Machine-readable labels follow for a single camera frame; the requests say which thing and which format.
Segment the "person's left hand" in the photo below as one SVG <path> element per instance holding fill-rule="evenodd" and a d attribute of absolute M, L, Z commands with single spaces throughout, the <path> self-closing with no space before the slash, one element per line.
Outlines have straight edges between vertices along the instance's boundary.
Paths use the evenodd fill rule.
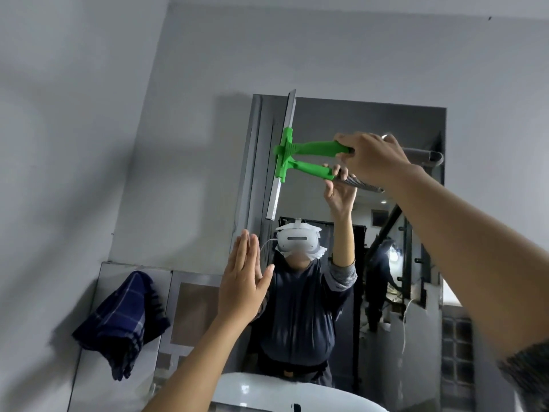
<path fill-rule="evenodd" d="M 266 294 L 256 290 L 256 265 L 260 264 L 257 235 L 244 229 L 228 257 L 218 297 L 218 317 L 244 328 L 256 318 Z"/>

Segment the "person's right hand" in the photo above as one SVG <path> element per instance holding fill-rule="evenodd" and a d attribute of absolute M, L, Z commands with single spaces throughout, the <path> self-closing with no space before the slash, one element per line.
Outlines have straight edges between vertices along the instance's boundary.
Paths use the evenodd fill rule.
<path fill-rule="evenodd" d="M 356 133 L 359 134 L 357 163 L 354 167 L 342 163 L 341 179 L 353 177 L 394 195 L 407 184 L 429 179 L 421 167 L 409 162 L 392 135 L 382 138 L 372 133 Z"/>

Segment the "green window squeegee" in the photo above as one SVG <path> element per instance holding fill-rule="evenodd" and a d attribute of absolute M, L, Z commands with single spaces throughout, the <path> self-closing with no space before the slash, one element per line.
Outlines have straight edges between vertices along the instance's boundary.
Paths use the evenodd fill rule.
<path fill-rule="evenodd" d="M 333 171 L 329 167 L 298 161 L 294 159 L 294 155 L 333 158 L 339 153 L 349 151 L 348 148 L 339 145 L 335 141 L 294 143 L 292 123 L 296 103 L 297 91 L 293 89 L 289 92 L 287 97 L 287 107 L 285 110 L 285 119 L 280 142 L 273 148 L 275 166 L 268 207 L 265 215 L 265 219 L 270 221 L 275 220 L 281 186 L 285 182 L 288 170 L 298 170 L 320 179 L 329 179 L 330 181 L 335 179 L 339 181 L 341 179 L 341 174 L 339 173 L 338 175 L 334 175 Z"/>

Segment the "person's left forearm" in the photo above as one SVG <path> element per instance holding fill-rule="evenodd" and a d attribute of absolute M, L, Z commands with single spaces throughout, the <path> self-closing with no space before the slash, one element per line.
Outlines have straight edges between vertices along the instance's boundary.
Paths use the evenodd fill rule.
<path fill-rule="evenodd" d="M 242 315 L 217 317 L 142 412 L 208 412 L 228 357 L 249 322 Z"/>

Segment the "person's right forearm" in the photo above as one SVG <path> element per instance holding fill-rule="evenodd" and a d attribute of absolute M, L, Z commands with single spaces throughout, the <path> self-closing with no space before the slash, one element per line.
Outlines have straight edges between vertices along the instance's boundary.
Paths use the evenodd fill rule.
<path fill-rule="evenodd" d="M 549 253 L 468 204 L 421 168 L 384 169 L 443 278 L 502 358 L 549 340 Z"/>

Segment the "grey cabinet with panel doors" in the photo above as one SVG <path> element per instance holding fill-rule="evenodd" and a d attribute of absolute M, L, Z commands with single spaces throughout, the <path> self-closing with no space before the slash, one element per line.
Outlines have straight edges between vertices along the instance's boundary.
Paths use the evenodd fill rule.
<path fill-rule="evenodd" d="M 141 412 L 216 317 L 220 275 L 111 262 L 100 268 L 91 313 L 136 270 L 152 278 L 171 325 L 144 345 L 130 377 L 122 381 L 112 378 L 111 368 L 100 353 L 81 348 L 67 412 Z"/>

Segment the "white wash basin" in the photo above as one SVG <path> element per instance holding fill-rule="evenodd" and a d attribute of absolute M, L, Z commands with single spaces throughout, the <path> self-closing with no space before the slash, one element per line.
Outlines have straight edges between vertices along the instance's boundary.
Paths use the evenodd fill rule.
<path fill-rule="evenodd" d="M 388 412 L 375 402 L 336 388 L 250 373 L 221 375 L 211 401 L 266 412 Z"/>

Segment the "dark blue plaid cloth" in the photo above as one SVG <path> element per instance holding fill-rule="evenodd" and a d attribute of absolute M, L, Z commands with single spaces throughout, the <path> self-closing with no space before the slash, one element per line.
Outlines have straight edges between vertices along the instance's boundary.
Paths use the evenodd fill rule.
<path fill-rule="evenodd" d="M 171 325 L 152 278 L 131 272 L 86 320 L 72 332 L 79 346 L 108 362 L 115 381 L 128 379 L 144 345 Z"/>

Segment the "dark grey sleeve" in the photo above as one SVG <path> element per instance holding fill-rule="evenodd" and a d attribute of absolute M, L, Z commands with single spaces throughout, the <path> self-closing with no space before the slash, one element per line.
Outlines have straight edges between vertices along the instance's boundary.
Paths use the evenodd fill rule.
<path fill-rule="evenodd" d="M 549 339 L 498 360 L 523 412 L 549 412 Z"/>

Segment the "wall mirror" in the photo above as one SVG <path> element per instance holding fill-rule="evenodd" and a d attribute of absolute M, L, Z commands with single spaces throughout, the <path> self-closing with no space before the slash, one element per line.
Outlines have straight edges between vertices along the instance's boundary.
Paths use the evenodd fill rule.
<path fill-rule="evenodd" d="M 320 203 L 321 182 L 306 174 L 294 171 L 281 188 L 278 209 L 274 221 L 266 219 L 275 158 L 273 149 L 278 145 L 287 110 L 284 96 L 259 96 L 252 99 L 248 134 L 246 136 L 246 169 L 244 190 L 249 200 L 248 208 L 240 208 L 240 219 L 247 215 L 246 227 L 258 234 L 264 244 L 275 235 L 275 227 L 292 221 L 296 216 L 310 223 L 316 223 L 324 230 L 322 245 L 331 248 L 332 237 L 328 233 L 331 224 L 325 205 Z M 413 149 L 443 150 L 446 111 L 439 108 L 412 105 L 361 103 L 342 100 L 298 98 L 292 120 L 293 139 L 297 143 L 330 140 L 335 132 L 353 132 L 365 129 L 378 134 L 392 133 L 403 147 Z M 390 213 L 388 223 L 391 230 L 387 237 L 394 240 L 395 250 L 388 255 L 391 275 L 405 296 L 416 295 L 422 285 L 423 301 L 415 298 L 415 304 L 423 309 L 432 304 L 435 296 L 441 296 L 440 274 L 434 270 L 433 262 L 414 233 L 411 224 L 400 215 L 395 221 L 391 215 L 394 202 L 384 193 L 358 192 L 355 236 L 363 239 L 363 249 L 357 248 L 357 270 L 362 284 L 353 291 L 354 302 L 347 302 L 343 317 L 338 321 L 338 341 L 333 351 L 331 367 L 338 388 L 356 389 L 357 394 L 382 403 L 388 409 L 402 409 L 412 403 L 424 401 L 429 395 L 439 397 L 440 355 L 424 360 L 427 368 L 418 388 L 408 387 L 407 392 L 398 395 L 401 376 L 414 383 L 412 360 L 404 360 L 398 343 L 403 343 L 403 310 L 408 299 L 402 294 L 392 296 L 394 302 L 385 302 L 383 316 L 377 332 L 369 330 L 366 324 L 366 265 L 370 247 L 384 229 L 385 222 L 374 226 L 371 212 L 386 210 Z"/>

